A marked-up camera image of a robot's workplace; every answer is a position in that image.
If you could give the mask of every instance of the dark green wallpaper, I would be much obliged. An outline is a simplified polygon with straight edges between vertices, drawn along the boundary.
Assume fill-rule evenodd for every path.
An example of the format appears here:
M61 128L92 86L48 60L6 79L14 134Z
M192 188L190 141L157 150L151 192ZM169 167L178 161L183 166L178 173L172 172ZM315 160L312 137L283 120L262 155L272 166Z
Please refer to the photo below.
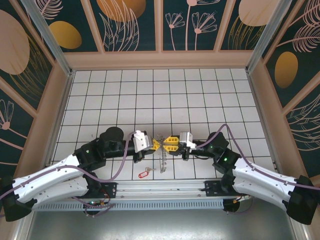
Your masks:
M308 176L320 174L320 85L286 115Z
M194 6L164 0L163 50L213 50L225 6L225 0L197 1Z
M251 26L244 24L239 16L239 6L243 0L236 0L235 5L231 14L231 18L222 42L221 50L253 50L265 29L265 25L262 26ZM249 19L253 19L252 23L254 24L254 16L250 14L254 14L255 7L251 5L251 12L246 16Z
M80 0L36 0L35 4L63 52L98 51Z
M0 90L0 178L13 176L33 117Z
M121 0L90 3L105 51L156 50L154 0L124 0L125 7Z
M10 26L0 34L0 77L37 109L52 65L8 0L0 4L0 22Z
M265 48L265 50L264 50L264 52L263 52L263 54L262 54L262 57L263 57L263 58L265 58L265 56L266 56L266 54L268 53L271 45L274 43L274 39L275 39L276 36L279 34L281 28L282 28L283 25L285 24L287 18L289 17L289 15L290 15L292 9L294 8L294 6L296 5L297 1L298 1L298 0L292 0L288 11L287 11L286 14L284 15L284 17L283 17L283 19L282 19L279 27L277 28L276 32L274 33L274 35L273 35L272 39L270 40L268 46L266 46L266 48Z
M320 71L320 5L314 3L303 3L266 63L283 107Z

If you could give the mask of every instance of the grid tile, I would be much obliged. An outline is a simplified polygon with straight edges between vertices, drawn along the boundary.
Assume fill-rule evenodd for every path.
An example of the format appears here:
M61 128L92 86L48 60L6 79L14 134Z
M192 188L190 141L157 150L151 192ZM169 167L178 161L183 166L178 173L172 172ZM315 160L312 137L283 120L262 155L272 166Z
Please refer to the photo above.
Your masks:
M185 69L184 75L186 81L201 80L199 69Z
M152 124L153 123L153 109L137 109L135 110L136 124Z
M121 70L108 70L106 71L106 82L120 82L121 81Z
M91 71L90 83L104 83L106 81L107 71Z
M254 107L256 106L252 93L238 93L239 104L241 107Z
M100 109L102 103L102 95L101 96L86 96L84 109Z
M187 108L188 107L186 94L171 94L170 101L171 101L172 108Z
M209 123L225 123L226 122L224 109L222 107L207 107L206 114L207 114Z
M154 94L168 94L169 93L169 82L168 81L155 81L155 82L153 82L153 93Z
M187 81L186 92L188 94L202 94L203 90L201 81Z
M171 111L170 108L160 108L153 110L153 123L154 124L170 124Z
M190 123L207 123L205 108L189 108Z
M198 179L215 179L216 171L212 165L214 160L209 158L208 160L202 160L194 158L195 177Z
M80 125L82 112L82 110L66 110L63 125Z
M250 139L262 139L265 138L264 130L259 121L257 122L245 122L246 132Z
M138 70L122 70L121 82L136 82Z
M88 143L97 137L98 125L80 126L77 142Z
M119 95L105 95L102 97L102 109L117 109L119 107Z
M245 122L259 122L260 118L256 107L241 107L243 120Z
M170 108L170 95L169 94L153 95L153 107L155 109Z
M205 94L218 94L219 87L218 81L202 81L203 93Z
M188 106L189 108L203 108L205 106L204 95L201 94L188 94Z
M171 81L170 82L170 93L171 94L185 94L186 84L184 81Z
M64 113L54 161L75 148L118 126L124 138L134 129L159 138L191 131L194 140L204 141L228 123L236 141L250 161L273 168L250 85L243 69L156 69L108 70L76 73ZM222 129L229 139L226 128ZM235 143L229 147L235 152ZM160 152L133 164L128 156L116 179L139 180L145 167L154 167L143 180L221 178L213 160L168 155L166 171L160 173ZM122 157L110 158L95 172L108 179L119 169Z
M137 83L136 82L122 82L121 83L121 89L120 89L120 95L130 95L130 94L136 94L136 88Z
M117 124L134 124L135 112L134 109L119 109Z
M234 81L234 86L237 93L251 93L248 80Z
M217 80L214 69L200 69L201 80Z
M249 139L253 157L270 156L267 141L265 138Z
M72 84L70 96L85 96L87 93L88 85L88 83Z
M172 123L189 123L188 108L171 109Z
M169 81L169 70L168 69L153 70L153 81Z
M79 126L62 126L59 142L75 143L77 141Z
M120 82L106 82L104 85L103 95L119 95Z
M135 109L136 95L120 95L119 109Z
M152 109L153 107L153 95L137 95L136 96L136 108L137 109Z
M205 106L208 107L222 107L221 95L218 93L204 94Z
M232 80L230 69L216 69L215 70L216 78L218 80Z
M70 96L67 110L82 110L84 109L86 96Z
M185 71L183 69L169 69L170 81L184 81Z
M77 71L74 76L74 83L88 83L91 71Z
M218 81L220 93L235 93L235 85L233 81Z
M84 110L81 125L98 125L100 110Z
M237 94L235 93L221 93L221 100L224 107L239 107Z
M193 159L188 161L176 159L173 164L176 179L194 179L196 177Z
M137 94L153 94L153 83L152 82L138 82Z
M232 68L231 74L233 80L247 80L247 74L246 71L243 68Z
M91 82L89 83L87 95L102 95L104 92L104 82Z
M154 72L152 69L149 70L138 70L138 82L152 82L154 78Z

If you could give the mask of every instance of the spring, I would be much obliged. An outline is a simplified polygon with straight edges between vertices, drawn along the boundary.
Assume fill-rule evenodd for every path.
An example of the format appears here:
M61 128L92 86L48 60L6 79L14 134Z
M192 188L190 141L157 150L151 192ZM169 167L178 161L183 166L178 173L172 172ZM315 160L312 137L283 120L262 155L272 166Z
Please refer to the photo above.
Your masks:
M160 173L164 173L166 171L166 165L167 165L167 152L165 150L164 147L164 137L160 136L160 151L161 151L161 155L160 155Z

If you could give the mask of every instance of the black bracket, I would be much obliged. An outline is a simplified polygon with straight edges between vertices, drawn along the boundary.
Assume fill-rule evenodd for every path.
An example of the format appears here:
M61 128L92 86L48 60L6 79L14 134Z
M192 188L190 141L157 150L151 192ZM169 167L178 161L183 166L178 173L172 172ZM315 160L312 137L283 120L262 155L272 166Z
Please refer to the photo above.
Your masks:
M225 192L221 187L220 180L211 180L204 182L204 189L201 189L202 192L205 192L207 197L223 197L223 196L244 196L245 194L241 194L236 192L235 190Z
M105 192L109 195L111 199L116 198L117 195L117 183L116 182L101 182L101 189L99 192L89 192L79 198L81 199L104 199Z

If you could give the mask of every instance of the purple cable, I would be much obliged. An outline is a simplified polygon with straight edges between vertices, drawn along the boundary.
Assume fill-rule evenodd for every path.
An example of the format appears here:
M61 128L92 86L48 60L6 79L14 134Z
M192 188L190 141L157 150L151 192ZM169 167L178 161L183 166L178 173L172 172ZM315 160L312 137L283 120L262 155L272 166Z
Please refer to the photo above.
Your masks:
M77 167L77 166L72 166L72 165L58 166L58 167L53 168L53 169L51 169L51 170L45 171L45 172L43 172L43 173L41 173L41 174L39 174L39 175L37 175L37 176L34 176L34 177L32 177L32 178L30 178L30 179L22 182L20 185L13 187L13 188L10 189L9 191L6 191L4 194L0 195L0 200L2 200L5 196L7 196L8 194L14 192L15 190L17 190L17 189L19 189L19 188L24 188L25 185L27 185L28 183L30 183L30 182L38 179L38 178L41 178L41 177L44 176L44 175L47 175L47 174L52 173L52 172L54 172L54 171L59 171L59 170L61 170L61 169L76 169L76 170L79 170L79 171L82 172L83 174L87 175L88 177L90 177L90 178L92 178L93 180L96 180L96 181L98 181L98 182L100 182L100 183L109 183L109 182L112 182L114 179L116 179L117 176L119 176L122 168L123 168L124 165L125 165L126 157L127 157L127 154L128 154L129 141L130 141L130 139L131 139L131 136L132 136L134 133L135 133L135 132L129 133L129 135L128 135L128 137L127 137L127 140L126 140L126 142L125 142L123 159L122 159L121 165L120 165L120 167L119 167L119 170L118 170L118 171L116 172L116 174L115 174L113 177L111 177L110 179L100 179L100 178L97 178L97 177L91 175L90 173L86 172L85 170L83 170L82 168L79 168L79 167Z
M273 180L277 180L277 181L279 181L279 182L281 182L281 183L283 183L283 184L285 184L285 185L286 185L286 184L289 184L289 185L292 185L292 186L295 186L295 187L300 187L300 188L305 188L305 189L311 189L311 190L320 191L320 187L316 187L316 186L306 186L306 185L302 185L302 184L298 184L298 183L294 183L294 182L285 181L285 180L282 180L281 178L272 176L272 175L270 175L270 174L268 174L268 173L266 173L266 172L264 172L264 171L261 171L260 169L258 169L258 168L256 168L256 167L254 167L254 166L247 160L247 158L245 157L245 155L244 155L244 153L242 152L242 150L240 149L240 147L239 147L239 145L238 145L238 143L237 143L234 135L232 134L232 132L231 132L231 130L230 130L230 127L229 127L226 123L223 124L223 125L218 129L218 131L216 131L216 133L215 133L209 140L207 140L207 141L206 141L205 143L203 143L203 144L200 144L200 145L196 146L196 148L199 149L199 148L202 148L202 147L204 147L205 145L209 144L213 139L216 138L216 136L218 135L218 133L221 132L221 130L222 130L223 127L226 127L226 128L227 128L228 132L230 133L230 136L231 136L232 140L234 141L234 144L236 145L236 147L238 148L238 150L239 150L239 152L240 152L241 157L244 159L244 161L246 162L246 164L248 164L248 166L249 166L250 168L254 169L254 170L257 171L258 173L260 173L260 174L262 174L262 175L264 175L264 176L266 176L266 177L268 177L268 178L271 178L271 179L273 179Z
M202 148L202 147L204 147L205 145L209 144L209 143L218 135L218 133L221 132L221 130L222 130L223 127L226 127L226 128L227 128L228 132L230 133L230 136L231 136L232 140L234 141L234 144L235 144L236 147L238 148L238 150L239 150L239 152L240 152L240 155L242 156L242 158L244 159L244 161L246 162L246 164L248 164L248 166L250 166L250 167L253 169L254 166L252 166L251 163L246 159L244 153L243 153L242 150L240 149L240 147L239 147L239 145L238 145L238 143L237 143L234 135L232 134L229 126L228 126L226 123L223 124L223 125L218 129L218 131L216 131L216 133L215 133L209 140L207 140L207 141L206 141L205 143L203 143L203 144L200 144L200 145L196 146L196 148L197 148L197 149L198 149L198 148ZM42 177L42 176L44 176L44 175L47 175L47 174L49 174L49 173L54 172L54 171L59 171L59 170L61 170L61 169L76 169L76 170L82 172L83 174L87 175L89 178L92 178L92 179L95 180L95 181L98 181L98 182L100 182L100 183L109 183L109 182L113 181L113 180L120 174L122 168L123 168L124 165L125 165L125 160L126 160L127 153L128 153L129 141L130 141L130 139L131 139L132 134L134 134L134 132L131 132L131 133L128 135L128 138L127 138L127 141L126 141L125 147L124 147L124 153L123 153L123 159L122 159L121 165L120 165L120 167L119 167L119 170L116 172L116 174L115 174L112 178L110 178L110 179L100 179L100 178L97 178L97 177L91 175L90 173L86 172L85 170L83 170L82 168L79 168L79 167L77 167L77 166L71 166L71 165L57 166L57 167L54 168L54 169L45 171L45 172L43 172L43 173L41 173L41 174L39 174L39 175L37 175L37 176L34 176L34 177L32 177L32 178L30 178L30 179L22 182L20 185L18 185L18 186L16 186L16 187L13 187L13 188L10 189L9 191L7 191L7 192L5 192L4 194L2 194L2 195L0 196L0 200L3 199L3 198L4 198L5 196L7 196L8 194L14 192L15 190L17 190L17 189L19 189L19 188L24 188L26 184L32 182L33 180L36 180L36 179L38 179L38 178L40 178L40 177ZM305 188L305 189L311 189L311 190L320 191L320 187L306 186L306 185L297 184L297 183L294 183L294 182L287 182L287 181L282 180L281 178L278 178L278 177L269 175L268 173L263 172L263 171L259 170L258 168L254 168L254 170L257 171L258 173L266 176L266 177L269 177L269 178L271 178L271 179L277 180L277 181L279 181L279 182L281 182L281 183L284 183L284 184L289 184L289 185L292 185L292 186L295 186L295 187L300 187L300 188Z

